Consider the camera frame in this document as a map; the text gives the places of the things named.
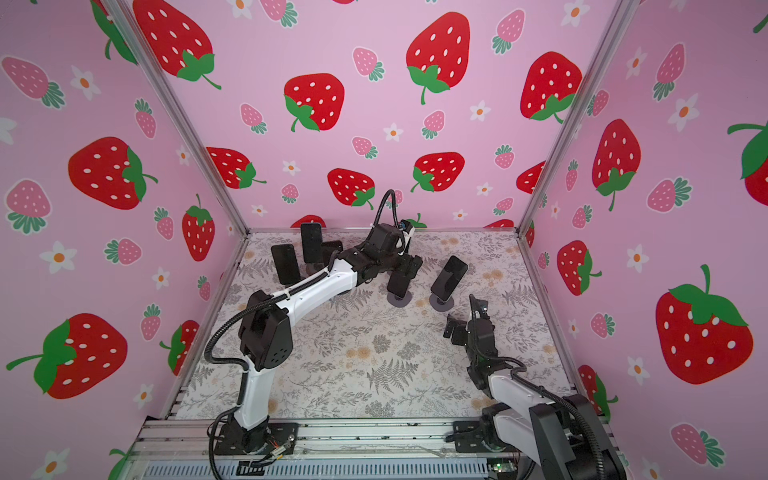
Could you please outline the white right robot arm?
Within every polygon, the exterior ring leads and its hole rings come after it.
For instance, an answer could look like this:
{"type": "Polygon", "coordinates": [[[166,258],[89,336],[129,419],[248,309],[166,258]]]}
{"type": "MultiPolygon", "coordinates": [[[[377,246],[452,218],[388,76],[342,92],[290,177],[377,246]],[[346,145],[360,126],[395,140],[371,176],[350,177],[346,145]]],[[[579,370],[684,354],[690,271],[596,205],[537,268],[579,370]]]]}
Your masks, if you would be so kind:
{"type": "Polygon", "coordinates": [[[526,379],[523,361],[502,357],[488,302],[471,295],[470,318],[447,318],[444,336],[465,349],[475,387],[496,403],[445,437],[459,452],[515,450],[546,479],[625,479],[627,471],[590,401],[562,397],[526,379]]]}

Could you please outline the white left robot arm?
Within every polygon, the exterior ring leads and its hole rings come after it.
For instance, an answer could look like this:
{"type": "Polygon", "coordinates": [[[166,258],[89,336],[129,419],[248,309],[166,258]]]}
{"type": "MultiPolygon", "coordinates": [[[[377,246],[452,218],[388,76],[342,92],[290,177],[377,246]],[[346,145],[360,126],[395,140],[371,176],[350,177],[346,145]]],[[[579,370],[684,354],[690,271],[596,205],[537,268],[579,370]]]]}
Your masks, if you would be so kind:
{"type": "Polygon", "coordinates": [[[375,225],[362,243],[332,253],[328,265],[307,279],[274,294],[254,295],[238,332],[243,377],[235,411],[222,428],[229,443],[226,453],[252,453],[269,443],[269,395],[277,368],[293,350],[293,328],[299,320],[381,273],[390,274],[390,294],[406,297],[423,264],[420,256],[408,252],[414,232],[407,220],[375,225]]]}

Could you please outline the purple edged black phone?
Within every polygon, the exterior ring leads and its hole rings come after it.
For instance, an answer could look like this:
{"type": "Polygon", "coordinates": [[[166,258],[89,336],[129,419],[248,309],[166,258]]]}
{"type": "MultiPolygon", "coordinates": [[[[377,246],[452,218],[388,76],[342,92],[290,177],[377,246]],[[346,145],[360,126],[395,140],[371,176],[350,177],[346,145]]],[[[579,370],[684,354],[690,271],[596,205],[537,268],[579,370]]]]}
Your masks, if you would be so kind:
{"type": "Polygon", "coordinates": [[[422,264],[423,260],[419,256],[407,256],[401,259],[398,266],[391,272],[387,291],[398,298],[404,298],[408,293],[410,282],[416,277],[422,264]]]}

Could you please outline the silver edged black phone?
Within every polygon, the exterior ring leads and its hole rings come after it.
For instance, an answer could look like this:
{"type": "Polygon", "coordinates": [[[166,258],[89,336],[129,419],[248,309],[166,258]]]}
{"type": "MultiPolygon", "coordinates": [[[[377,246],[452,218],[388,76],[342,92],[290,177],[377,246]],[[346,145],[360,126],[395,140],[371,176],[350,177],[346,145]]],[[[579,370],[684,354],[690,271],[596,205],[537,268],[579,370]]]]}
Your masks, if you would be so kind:
{"type": "Polygon", "coordinates": [[[467,271],[467,263],[454,255],[450,256],[431,286],[432,295],[440,302],[447,302],[467,271]]]}

